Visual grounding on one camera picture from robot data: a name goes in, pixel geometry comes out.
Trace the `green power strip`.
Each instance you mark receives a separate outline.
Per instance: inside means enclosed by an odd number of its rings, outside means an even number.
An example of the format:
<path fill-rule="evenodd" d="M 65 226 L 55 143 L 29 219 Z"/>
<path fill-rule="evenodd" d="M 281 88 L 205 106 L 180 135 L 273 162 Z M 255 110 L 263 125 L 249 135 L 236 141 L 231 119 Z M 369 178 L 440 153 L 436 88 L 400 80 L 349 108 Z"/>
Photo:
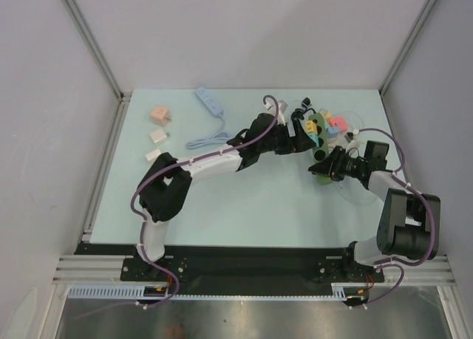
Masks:
<path fill-rule="evenodd" d="M 329 154 L 328 150 L 328 143 L 327 143 L 327 132 L 325 127 L 324 118 L 320 113 L 311 114 L 308 120 L 313 120 L 318 129 L 318 137 L 319 137 L 319 145 L 313 148 L 313 158 L 315 163 L 321 162 L 324 160 Z"/>

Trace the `teal plug adapter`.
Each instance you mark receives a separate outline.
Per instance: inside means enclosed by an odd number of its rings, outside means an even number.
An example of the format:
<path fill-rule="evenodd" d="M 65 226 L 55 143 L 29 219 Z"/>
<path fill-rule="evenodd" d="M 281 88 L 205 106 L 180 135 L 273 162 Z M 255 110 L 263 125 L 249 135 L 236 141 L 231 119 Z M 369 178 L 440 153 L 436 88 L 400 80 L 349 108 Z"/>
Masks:
<path fill-rule="evenodd" d="M 316 144 L 316 145 L 319 145 L 319 137 L 317 134 L 313 133 L 313 132 L 310 132 L 307 134 L 309 136 L 309 138 Z"/>

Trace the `yellow plug adapter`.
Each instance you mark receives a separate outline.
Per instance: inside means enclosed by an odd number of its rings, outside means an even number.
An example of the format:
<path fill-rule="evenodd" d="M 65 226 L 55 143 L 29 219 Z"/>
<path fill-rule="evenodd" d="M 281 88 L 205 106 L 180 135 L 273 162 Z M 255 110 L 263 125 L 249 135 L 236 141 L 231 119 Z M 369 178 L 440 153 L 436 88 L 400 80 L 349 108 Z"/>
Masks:
<path fill-rule="evenodd" d="M 318 133 L 317 125 L 313 120 L 307 120 L 305 123 L 307 133 Z"/>

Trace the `white Honor charger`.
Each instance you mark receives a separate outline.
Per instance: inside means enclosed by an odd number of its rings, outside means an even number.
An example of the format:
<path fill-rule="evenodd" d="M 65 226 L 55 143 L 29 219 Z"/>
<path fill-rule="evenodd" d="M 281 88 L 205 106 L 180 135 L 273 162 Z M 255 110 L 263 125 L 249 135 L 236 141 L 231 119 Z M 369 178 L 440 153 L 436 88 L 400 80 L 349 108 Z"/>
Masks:
<path fill-rule="evenodd" d="M 155 145 L 159 145 L 165 143 L 170 138 L 170 134 L 163 129 L 157 129 L 150 132 L 149 137 Z"/>

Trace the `pink deer cube socket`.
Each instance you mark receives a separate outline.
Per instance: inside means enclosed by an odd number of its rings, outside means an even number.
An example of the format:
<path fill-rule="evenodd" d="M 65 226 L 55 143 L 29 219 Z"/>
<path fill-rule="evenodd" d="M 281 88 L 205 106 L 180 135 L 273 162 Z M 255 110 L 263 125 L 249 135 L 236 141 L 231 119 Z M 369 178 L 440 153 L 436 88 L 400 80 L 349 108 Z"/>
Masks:
<path fill-rule="evenodd" d="M 162 106 L 156 106 L 152 110 L 150 118 L 154 124 L 162 127 L 167 126 L 172 121 L 171 112 Z"/>

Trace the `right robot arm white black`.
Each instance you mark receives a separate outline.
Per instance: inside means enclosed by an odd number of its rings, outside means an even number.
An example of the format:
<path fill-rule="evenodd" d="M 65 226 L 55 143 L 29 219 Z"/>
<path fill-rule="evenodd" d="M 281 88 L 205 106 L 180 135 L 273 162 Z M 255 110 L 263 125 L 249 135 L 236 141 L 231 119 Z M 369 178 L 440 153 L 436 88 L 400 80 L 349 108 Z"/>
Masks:
<path fill-rule="evenodd" d="M 438 254 L 440 198 L 420 193 L 388 170 L 388 151 L 388 144 L 369 141 L 362 157 L 351 157 L 338 145 L 328 157 L 308 168 L 312 174 L 334 182 L 346 177 L 357 179 L 384 203 L 376 235 L 352 242 L 349 257 L 341 262 L 341 273 L 350 281 L 359 280 L 368 267 L 415 267 Z"/>

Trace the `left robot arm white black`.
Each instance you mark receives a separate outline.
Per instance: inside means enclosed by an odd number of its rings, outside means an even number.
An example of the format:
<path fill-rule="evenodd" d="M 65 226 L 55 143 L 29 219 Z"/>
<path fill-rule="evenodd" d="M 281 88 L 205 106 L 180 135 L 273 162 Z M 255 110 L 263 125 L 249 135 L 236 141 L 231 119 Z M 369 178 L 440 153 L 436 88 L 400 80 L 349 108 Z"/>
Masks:
<path fill-rule="evenodd" d="M 298 117 L 280 123 L 272 114 L 261 113 L 251 126 L 241 130 L 216 151 L 188 159 L 162 153 L 140 181 L 132 196 L 133 213 L 143 218 L 136 245 L 141 257 L 137 271 L 147 280 L 163 271 L 169 221 L 183 208 L 192 185 L 219 174 L 242 171 L 259 161 L 261 154 L 302 153 L 318 146 L 315 134 L 302 126 Z"/>

